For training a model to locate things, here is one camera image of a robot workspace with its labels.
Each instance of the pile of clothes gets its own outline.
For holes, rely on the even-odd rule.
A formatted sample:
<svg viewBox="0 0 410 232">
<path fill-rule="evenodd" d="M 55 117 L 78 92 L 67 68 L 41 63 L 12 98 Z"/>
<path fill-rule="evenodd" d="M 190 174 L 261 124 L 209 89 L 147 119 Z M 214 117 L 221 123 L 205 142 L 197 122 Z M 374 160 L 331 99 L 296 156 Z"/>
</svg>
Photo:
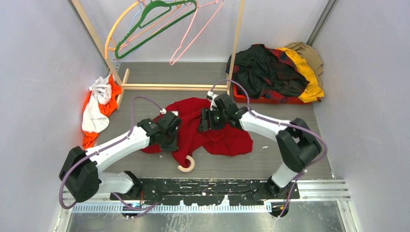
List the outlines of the pile of clothes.
<svg viewBox="0 0 410 232">
<path fill-rule="evenodd" d="M 226 73 L 230 64 L 229 57 Z M 253 99 L 264 97 L 287 103 L 298 98 L 309 103 L 324 97 L 322 72 L 319 55 L 303 42 L 276 49 L 254 44 L 236 54 L 232 79 Z"/>
<path fill-rule="evenodd" d="M 108 117 L 118 108 L 116 97 L 121 92 L 122 89 L 115 83 L 112 74 L 106 78 L 98 78 L 89 87 L 81 124 L 84 133 L 84 149 L 93 147 L 100 132 L 108 127 L 110 123 Z"/>
</svg>

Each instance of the wooden clothes rack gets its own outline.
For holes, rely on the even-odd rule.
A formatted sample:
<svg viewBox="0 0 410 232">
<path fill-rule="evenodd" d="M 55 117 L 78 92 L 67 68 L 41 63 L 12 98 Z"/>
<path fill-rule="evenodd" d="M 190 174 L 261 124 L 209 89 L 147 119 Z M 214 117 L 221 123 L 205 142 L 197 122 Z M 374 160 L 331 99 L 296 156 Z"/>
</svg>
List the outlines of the wooden clothes rack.
<svg viewBox="0 0 410 232">
<path fill-rule="evenodd" d="M 120 94 L 117 97 L 117 103 L 118 107 L 121 104 L 122 96 L 124 94 L 125 90 L 183 90 L 183 91 L 207 91 L 212 88 L 213 85 L 186 85 L 186 84 L 128 84 L 127 80 L 130 75 L 130 70 L 126 69 L 124 78 L 121 80 L 121 78 L 118 75 L 118 72 L 116 71 L 114 64 L 109 58 L 105 58 L 104 55 L 104 45 L 101 42 L 97 31 L 95 30 L 91 20 L 89 19 L 86 11 L 83 8 L 83 5 L 81 4 L 80 0 L 70 0 L 73 7 L 77 11 L 78 15 L 80 16 L 80 19 L 83 21 L 87 31 L 89 32 L 91 38 L 93 39 L 95 45 L 97 46 L 98 50 L 100 51 L 100 54 L 102 58 L 104 59 L 105 63 L 108 66 L 109 71 L 113 74 L 113 77 L 115 81 L 117 82 L 117 85 L 122 88 L 122 94 Z M 235 29 L 235 37 L 234 37 L 234 46 L 232 49 L 232 58 L 231 58 L 231 64 L 229 68 L 229 73 L 226 74 L 226 78 L 228 80 L 232 79 L 232 72 L 234 69 L 234 61 L 235 61 L 235 56 L 236 56 L 236 47 L 238 45 L 238 40 L 239 40 L 239 32 L 241 28 L 241 22 L 242 22 L 242 15 L 243 15 L 243 8 L 245 5 L 245 0 L 241 0 L 239 4 L 239 14 L 238 14 L 238 21 L 236 24 L 236 29 Z M 214 91 L 226 91 L 228 94 L 230 94 L 230 88 L 231 88 L 231 82 L 227 82 L 225 85 L 216 85 L 214 88 Z"/>
</svg>

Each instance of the white wall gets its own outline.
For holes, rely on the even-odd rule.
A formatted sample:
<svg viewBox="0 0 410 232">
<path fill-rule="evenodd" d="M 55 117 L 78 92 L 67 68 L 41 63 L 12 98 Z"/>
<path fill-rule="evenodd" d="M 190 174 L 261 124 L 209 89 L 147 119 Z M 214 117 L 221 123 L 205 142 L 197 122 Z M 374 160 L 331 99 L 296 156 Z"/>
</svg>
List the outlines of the white wall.
<svg viewBox="0 0 410 232">
<path fill-rule="evenodd" d="M 326 92 L 315 109 L 366 232 L 410 228 L 409 9 L 341 0 L 313 46 Z"/>
<path fill-rule="evenodd" d="M 52 231 L 58 174 L 105 65 L 67 1 L 1 1 L 0 15 L 0 231 Z"/>
<path fill-rule="evenodd" d="M 204 5 L 212 0 L 198 1 L 200 5 Z M 115 21 L 120 14 L 135 1 L 83 0 L 82 2 L 94 25 L 96 25 L 100 38 L 105 43 L 108 32 Z M 229 55 L 232 53 L 239 3 L 240 0 L 225 0 L 224 5 L 213 21 L 210 22 L 180 60 L 228 60 Z M 285 46 L 290 42 L 307 41 L 326 3 L 327 0 L 246 1 L 238 50 L 247 49 L 252 44 L 264 43 L 266 46 L 274 48 L 277 46 Z M 183 48 L 185 48 L 201 30 L 217 7 L 219 7 L 219 3 L 198 10 L 197 17 L 184 42 Z M 116 43 L 124 38 L 128 32 L 131 19 L 138 10 L 139 7 L 135 7 L 119 24 L 113 37 Z M 153 15 L 155 14 L 149 14 L 147 18 L 152 18 Z M 193 15 L 189 15 L 187 18 L 173 25 L 123 60 L 169 61 L 172 54 L 179 47 L 192 16 Z M 141 35 L 133 41 L 132 44 L 136 45 L 147 38 L 166 21 L 167 20 L 164 20 L 150 31 Z"/>
</svg>

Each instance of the black mounting plate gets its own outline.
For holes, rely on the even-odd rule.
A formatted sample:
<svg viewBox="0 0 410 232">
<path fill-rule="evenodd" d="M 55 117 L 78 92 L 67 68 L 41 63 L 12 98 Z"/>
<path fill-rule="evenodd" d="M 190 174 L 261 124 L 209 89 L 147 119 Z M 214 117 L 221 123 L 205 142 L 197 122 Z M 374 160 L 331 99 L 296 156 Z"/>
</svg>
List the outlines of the black mounting plate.
<svg viewBox="0 0 410 232">
<path fill-rule="evenodd" d="M 272 196 L 267 190 L 266 180 L 251 179 L 162 179 L 140 178 L 144 190 L 145 204 L 161 202 L 163 205 L 185 205 L 193 203 L 202 205 L 219 205 L 228 196 L 229 205 L 262 205 L 266 199 L 285 199 L 286 192 Z M 291 193 L 291 199 L 299 199 L 296 191 Z M 120 194 L 124 200 L 139 200 L 141 195 L 130 198 Z M 111 194 L 111 200 L 117 200 Z"/>
</svg>

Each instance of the wooden rack leg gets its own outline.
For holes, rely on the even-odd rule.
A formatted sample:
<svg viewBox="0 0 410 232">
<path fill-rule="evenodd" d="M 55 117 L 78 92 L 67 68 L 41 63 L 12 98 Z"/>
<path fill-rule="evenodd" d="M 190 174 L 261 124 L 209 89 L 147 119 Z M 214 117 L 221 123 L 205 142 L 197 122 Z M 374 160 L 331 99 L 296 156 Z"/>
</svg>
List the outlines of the wooden rack leg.
<svg viewBox="0 0 410 232">
<path fill-rule="evenodd" d="M 236 48 L 238 47 L 239 33 L 241 31 L 241 22 L 242 22 L 244 5 L 245 5 L 245 0 L 241 0 L 240 6 L 239 6 L 238 22 L 236 24 L 236 30 L 235 30 L 234 47 L 232 49 L 231 64 L 229 66 L 229 74 L 227 74 L 228 80 L 232 80 L 232 74 L 234 72 Z M 228 95 L 230 95 L 231 94 L 231 82 L 227 81 L 227 86 L 228 86 L 227 93 Z"/>
<path fill-rule="evenodd" d="M 128 81 L 128 77 L 130 76 L 130 69 L 126 69 L 125 70 L 125 75 L 124 75 L 124 79 L 122 79 L 122 83 L 126 84 Z M 121 100 L 122 100 L 122 96 L 124 95 L 125 89 L 122 89 L 122 93 L 118 95 L 117 97 L 117 105 L 118 105 L 118 109 L 119 109 L 119 105 L 121 104 Z"/>
<path fill-rule="evenodd" d="M 110 72 L 113 73 L 114 79 L 117 82 L 118 86 L 122 85 L 121 78 L 119 77 L 117 71 L 115 70 L 115 67 L 111 60 L 105 59 L 104 56 L 104 46 L 98 36 L 97 31 L 95 30 L 91 20 L 87 16 L 86 11 L 83 8 L 83 5 L 81 5 L 80 0 L 71 0 L 71 3 L 73 4 L 73 7 L 77 11 L 78 15 L 80 16 L 81 20 L 83 21 L 84 25 L 86 26 L 92 40 L 94 41 L 95 45 L 97 46 L 98 50 L 100 51 L 100 54 L 102 58 L 104 59 L 105 63 L 107 64 L 108 68 L 110 69 Z"/>
</svg>

